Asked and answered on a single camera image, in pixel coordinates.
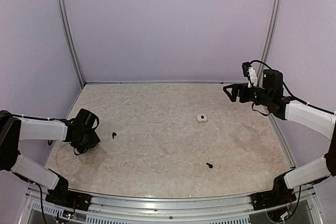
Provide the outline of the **white earbud charging case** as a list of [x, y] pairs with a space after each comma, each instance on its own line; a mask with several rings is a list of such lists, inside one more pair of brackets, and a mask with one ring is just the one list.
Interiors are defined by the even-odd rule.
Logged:
[[208, 121], [208, 117], [206, 114], [199, 114], [196, 116], [197, 122], [203, 123]]

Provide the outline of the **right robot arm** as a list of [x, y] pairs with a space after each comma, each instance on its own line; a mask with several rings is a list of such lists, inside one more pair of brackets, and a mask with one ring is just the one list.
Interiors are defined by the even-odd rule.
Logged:
[[278, 185], [269, 192], [269, 201], [273, 205], [279, 205], [288, 198], [289, 189], [334, 177], [335, 113], [316, 109], [298, 98], [284, 96], [283, 74], [278, 70], [265, 69], [261, 87], [256, 86], [257, 79], [253, 67], [245, 67], [244, 76], [248, 78], [247, 83], [234, 83], [223, 87], [223, 91], [232, 102], [262, 105], [269, 114], [310, 128], [330, 141], [329, 150], [323, 157], [282, 175], [280, 180], [284, 185]]

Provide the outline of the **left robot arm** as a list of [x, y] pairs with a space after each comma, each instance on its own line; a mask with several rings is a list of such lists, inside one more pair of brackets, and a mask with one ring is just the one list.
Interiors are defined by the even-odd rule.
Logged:
[[70, 120], [35, 118], [1, 110], [1, 170], [53, 190], [52, 195], [60, 204], [69, 205], [74, 195], [66, 188], [67, 180], [24, 156], [19, 144], [25, 141], [65, 142], [78, 156], [100, 143], [96, 133], [99, 123], [98, 116], [86, 109], [80, 109]]

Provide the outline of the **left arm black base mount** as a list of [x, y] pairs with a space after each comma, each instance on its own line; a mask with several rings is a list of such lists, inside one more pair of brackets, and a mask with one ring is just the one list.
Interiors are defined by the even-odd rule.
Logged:
[[47, 189], [46, 201], [74, 210], [88, 211], [92, 196], [69, 190], [68, 186], [68, 181], [63, 177], [59, 177], [56, 187]]

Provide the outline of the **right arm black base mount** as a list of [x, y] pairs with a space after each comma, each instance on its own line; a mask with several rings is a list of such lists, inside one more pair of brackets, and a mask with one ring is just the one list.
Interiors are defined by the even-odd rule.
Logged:
[[277, 176], [273, 181], [271, 190], [251, 194], [254, 210], [276, 207], [296, 201], [294, 189], [289, 189], [285, 183], [286, 173]]

